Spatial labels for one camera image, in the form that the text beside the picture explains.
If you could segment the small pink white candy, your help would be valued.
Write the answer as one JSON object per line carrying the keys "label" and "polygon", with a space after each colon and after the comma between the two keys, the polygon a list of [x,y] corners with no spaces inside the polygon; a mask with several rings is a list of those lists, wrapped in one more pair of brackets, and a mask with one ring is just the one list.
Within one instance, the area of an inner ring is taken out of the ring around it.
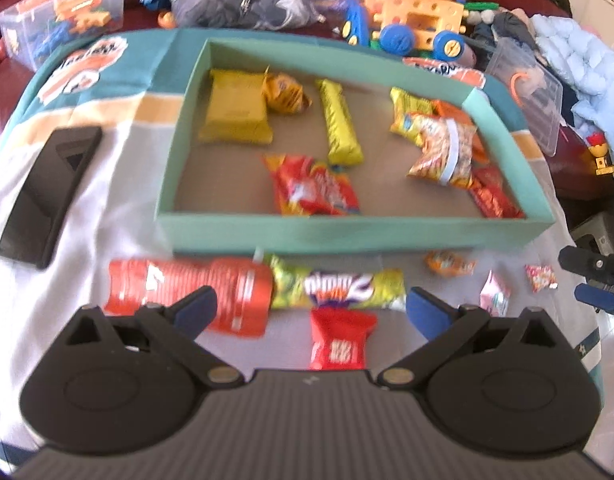
{"label": "small pink white candy", "polygon": [[490,271],[479,294],[479,305],[490,315],[504,318],[508,312],[511,292],[497,274]]}

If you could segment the small orange candy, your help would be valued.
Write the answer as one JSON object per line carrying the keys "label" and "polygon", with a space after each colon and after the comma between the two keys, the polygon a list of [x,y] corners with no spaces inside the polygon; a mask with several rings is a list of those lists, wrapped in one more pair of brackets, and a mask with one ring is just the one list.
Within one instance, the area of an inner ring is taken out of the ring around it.
{"label": "small orange candy", "polygon": [[464,259],[455,252],[448,252],[448,250],[429,252],[424,261],[429,270],[445,278],[473,275],[477,266],[475,260]]}

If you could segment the large orange red snack bag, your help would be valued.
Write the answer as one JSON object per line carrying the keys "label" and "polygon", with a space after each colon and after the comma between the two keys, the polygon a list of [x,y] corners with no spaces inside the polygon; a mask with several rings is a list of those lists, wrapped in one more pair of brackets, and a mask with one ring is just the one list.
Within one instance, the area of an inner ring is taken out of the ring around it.
{"label": "large orange red snack bag", "polygon": [[272,303],[270,268],[246,258],[118,259],[109,263],[109,296],[104,310],[132,315],[147,304],[169,307],[203,286],[218,301],[211,330],[237,337],[259,338],[266,332]]}

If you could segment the red KitKat pack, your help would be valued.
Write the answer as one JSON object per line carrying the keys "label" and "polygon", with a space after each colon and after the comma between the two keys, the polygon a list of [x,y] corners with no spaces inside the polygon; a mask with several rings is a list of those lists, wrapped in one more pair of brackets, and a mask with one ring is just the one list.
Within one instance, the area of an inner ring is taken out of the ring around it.
{"label": "red KitKat pack", "polygon": [[364,370],[365,345],[377,326],[372,313],[320,308],[310,312],[312,370]]}

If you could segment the yellow purple candy bag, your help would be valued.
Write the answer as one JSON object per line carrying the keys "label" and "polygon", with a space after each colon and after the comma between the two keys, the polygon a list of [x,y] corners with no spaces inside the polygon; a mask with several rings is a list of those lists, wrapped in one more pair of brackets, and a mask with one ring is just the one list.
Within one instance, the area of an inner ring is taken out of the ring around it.
{"label": "yellow purple candy bag", "polygon": [[404,275],[398,269],[373,273],[323,271],[267,255],[273,276],[272,309],[389,309],[406,308]]}

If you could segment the yellow red toy figure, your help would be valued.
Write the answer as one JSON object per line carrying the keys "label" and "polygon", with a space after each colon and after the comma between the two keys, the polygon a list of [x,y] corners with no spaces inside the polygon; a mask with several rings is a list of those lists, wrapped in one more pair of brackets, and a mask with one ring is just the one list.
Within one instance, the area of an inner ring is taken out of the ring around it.
{"label": "yellow red toy figure", "polygon": [[590,136],[587,136],[587,144],[588,150],[594,159],[595,174],[597,176],[614,174],[614,163],[610,159],[610,148],[604,133],[595,131],[595,133],[590,134]]}

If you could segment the orange white chips bag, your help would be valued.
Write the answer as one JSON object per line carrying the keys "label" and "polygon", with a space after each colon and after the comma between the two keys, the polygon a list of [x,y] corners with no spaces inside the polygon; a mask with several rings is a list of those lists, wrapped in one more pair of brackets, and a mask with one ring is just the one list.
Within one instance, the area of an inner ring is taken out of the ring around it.
{"label": "orange white chips bag", "polygon": [[418,118],[418,128],[423,141],[421,156],[408,176],[464,190],[470,188],[477,128],[452,118],[426,116]]}

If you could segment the red Skittles bag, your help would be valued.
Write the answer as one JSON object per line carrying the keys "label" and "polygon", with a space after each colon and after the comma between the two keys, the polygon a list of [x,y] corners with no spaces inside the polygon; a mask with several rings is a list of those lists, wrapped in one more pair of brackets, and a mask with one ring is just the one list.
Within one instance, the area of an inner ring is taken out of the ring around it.
{"label": "red Skittles bag", "polygon": [[360,212],[346,172],[304,155],[267,154],[262,160],[282,216],[349,216]]}

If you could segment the light blue fluffy blanket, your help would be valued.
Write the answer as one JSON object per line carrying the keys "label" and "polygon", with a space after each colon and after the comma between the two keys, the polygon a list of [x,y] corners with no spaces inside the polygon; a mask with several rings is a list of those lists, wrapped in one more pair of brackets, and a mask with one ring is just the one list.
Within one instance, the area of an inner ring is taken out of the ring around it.
{"label": "light blue fluffy blanket", "polygon": [[572,124],[586,138],[601,131],[614,159],[614,51],[571,18],[530,18],[535,42],[556,76],[576,94]]}

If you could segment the long yellow candy bar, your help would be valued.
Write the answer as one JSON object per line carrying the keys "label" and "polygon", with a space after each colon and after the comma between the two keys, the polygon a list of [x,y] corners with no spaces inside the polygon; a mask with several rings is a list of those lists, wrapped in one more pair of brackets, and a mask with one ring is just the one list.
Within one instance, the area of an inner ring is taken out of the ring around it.
{"label": "long yellow candy bar", "polygon": [[317,79],[322,110],[328,130],[328,162],[334,166],[356,166],[364,155],[351,120],[343,86],[329,79]]}

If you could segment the orange snack pack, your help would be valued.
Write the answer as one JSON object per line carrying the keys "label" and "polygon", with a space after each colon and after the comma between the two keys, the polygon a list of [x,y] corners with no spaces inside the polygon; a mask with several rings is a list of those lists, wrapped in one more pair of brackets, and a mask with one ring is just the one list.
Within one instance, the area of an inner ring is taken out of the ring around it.
{"label": "orange snack pack", "polygon": [[435,113],[439,117],[444,119],[453,119],[461,125],[470,126],[475,129],[472,149],[473,159],[475,162],[478,162],[478,164],[488,165],[490,163],[490,158],[485,150],[484,144],[482,144],[482,140],[480,140],[478,130],[472,121],[471,116],[466,114],[462,108],[456,107],[446,101],[433,100],[432,104]]}

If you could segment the yellow speckled snack pack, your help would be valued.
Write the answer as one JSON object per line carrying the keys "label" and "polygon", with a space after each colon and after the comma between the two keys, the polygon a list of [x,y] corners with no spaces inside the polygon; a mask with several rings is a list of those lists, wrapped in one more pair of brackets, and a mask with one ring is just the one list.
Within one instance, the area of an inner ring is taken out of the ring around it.
{"label": "yellow speckled snack pack", "polygon": [[397,87],[392,87],[389,95],[394,107],[394,120],[389,131],[403,136],[420,148],[423,145],[420,119],[434,116],[433,103]]}

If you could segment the yellow toy construction car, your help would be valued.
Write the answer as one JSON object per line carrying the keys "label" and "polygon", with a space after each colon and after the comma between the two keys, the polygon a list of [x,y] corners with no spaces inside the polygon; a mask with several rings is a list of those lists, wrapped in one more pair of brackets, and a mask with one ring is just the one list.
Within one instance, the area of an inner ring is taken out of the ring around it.
{"label": "yellow toy construction car", "polygon": [[465,4],[456,0],[347,0],[340,34],[352,46],[471,65],[467,18]]}

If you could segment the clear bin of toy blocks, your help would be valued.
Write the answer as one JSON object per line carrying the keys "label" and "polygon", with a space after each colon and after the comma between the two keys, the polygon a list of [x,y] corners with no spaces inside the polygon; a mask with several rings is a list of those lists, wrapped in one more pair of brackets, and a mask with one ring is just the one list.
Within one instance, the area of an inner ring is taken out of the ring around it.
{"label": "clear bin of toy blocks", "polygon": [[22,0],[0,12],[8,56],[33,72],[63,44],[122,24],[124,0]]}

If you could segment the clear bag of dark parts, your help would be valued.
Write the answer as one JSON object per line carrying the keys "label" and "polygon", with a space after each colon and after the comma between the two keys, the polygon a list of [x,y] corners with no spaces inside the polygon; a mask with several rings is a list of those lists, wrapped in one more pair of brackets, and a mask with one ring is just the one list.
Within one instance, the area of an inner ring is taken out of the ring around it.
{"label": "clear bag of dark parts", "polygon": [[171,5],[180,28],[296,29],[322,22],[311,0],[176,0]]}

